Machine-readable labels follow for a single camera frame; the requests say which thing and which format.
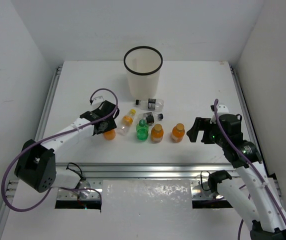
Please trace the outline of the orange juice bottle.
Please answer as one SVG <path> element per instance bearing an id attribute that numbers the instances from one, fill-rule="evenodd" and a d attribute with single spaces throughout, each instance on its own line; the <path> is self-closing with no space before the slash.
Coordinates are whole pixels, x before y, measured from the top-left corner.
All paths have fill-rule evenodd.
<path id="1" fill-rule="evenodd" d="M 182 123 L 175 125 L 171 132 L 171 139 L 174 143 L 179 143 L 183 140 L 185 135 L 185 127 Z"/>

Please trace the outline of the green plastic bottle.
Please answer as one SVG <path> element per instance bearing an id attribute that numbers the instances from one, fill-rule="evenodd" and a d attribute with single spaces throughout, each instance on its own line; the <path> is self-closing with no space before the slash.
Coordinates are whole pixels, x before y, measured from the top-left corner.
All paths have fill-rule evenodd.
<path id="1" fill-rule="evenodd" d="M 136 137 L 139 141 L 146 141 L 149 136 L 149 126 L 145 119 L 140 119 L 136 125 Z"/>

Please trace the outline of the orange bottle with gold cap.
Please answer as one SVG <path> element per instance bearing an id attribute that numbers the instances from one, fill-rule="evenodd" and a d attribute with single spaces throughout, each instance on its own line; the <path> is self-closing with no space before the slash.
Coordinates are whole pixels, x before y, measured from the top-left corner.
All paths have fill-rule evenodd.
<path id="1" fill-rule="evenodd" d="M 160 143 L 163 140 L 164 130 L 161 124 L 157 123 L 151 130 L 151 141 L 153 143 Z"/>

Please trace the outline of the crushed clear bottle black cap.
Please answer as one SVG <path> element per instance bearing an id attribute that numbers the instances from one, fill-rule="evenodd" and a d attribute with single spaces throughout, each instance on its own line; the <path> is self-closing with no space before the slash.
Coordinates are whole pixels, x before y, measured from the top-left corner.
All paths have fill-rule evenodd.
<path id="1" fill-rule="evenodd" d="M 152 126 L 157 122 L 162 121 L 164 115 L 162 113 L 145 112 L 138 115 L 138 120 L 145 120 L 148 126 Z"/>

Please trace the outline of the clear bottle with black label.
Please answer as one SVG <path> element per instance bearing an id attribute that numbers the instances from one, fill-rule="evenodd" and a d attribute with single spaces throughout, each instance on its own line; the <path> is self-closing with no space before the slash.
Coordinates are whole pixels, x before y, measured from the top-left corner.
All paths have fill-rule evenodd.
<path id="1" fill-rule="evenodd" d="M 158 98 L 148 98 L 147 100 L 135 100 L 135 105 L 142 110 L 161 112 L 164 108 L 164 101 Z"/>

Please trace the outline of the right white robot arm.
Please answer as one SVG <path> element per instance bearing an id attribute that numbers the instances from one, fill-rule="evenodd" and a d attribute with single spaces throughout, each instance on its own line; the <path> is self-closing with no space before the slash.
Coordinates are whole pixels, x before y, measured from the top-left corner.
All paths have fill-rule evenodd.
<path id="1" fill-rule="evenodd" d="M 271 190 L 265 167 L 256 146 L 243 138 L 242 117 L 221 114 L 219 117 L 197 117 L 187 131 L 194 143 L 203 132 L 201 142 L 216 144 L 243 180 L 250 197 L 246 197 L 226 170 L 209 175 L 207 184 L 212 193 L 225 197 L 245 222 L 252 240 L 286 240 L 286 212 Z"/>

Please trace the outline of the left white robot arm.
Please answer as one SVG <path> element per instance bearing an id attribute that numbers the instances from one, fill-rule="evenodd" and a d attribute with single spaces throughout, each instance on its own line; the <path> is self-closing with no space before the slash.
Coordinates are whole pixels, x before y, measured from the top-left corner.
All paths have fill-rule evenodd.
<path id="1" fill-rule="evenodd" d="M 23 149 L 28 150 L 18 159 L 14 174 L 39 193 L 50 188 L 77 188 L 85 177 L 75 170 L 57 168 L 56 161 L 80 141 L 115 129 L 118 114 L 116 105 L 105 100 L 58 132 L 59 136 L 38 145 L 27 141 Z"/>

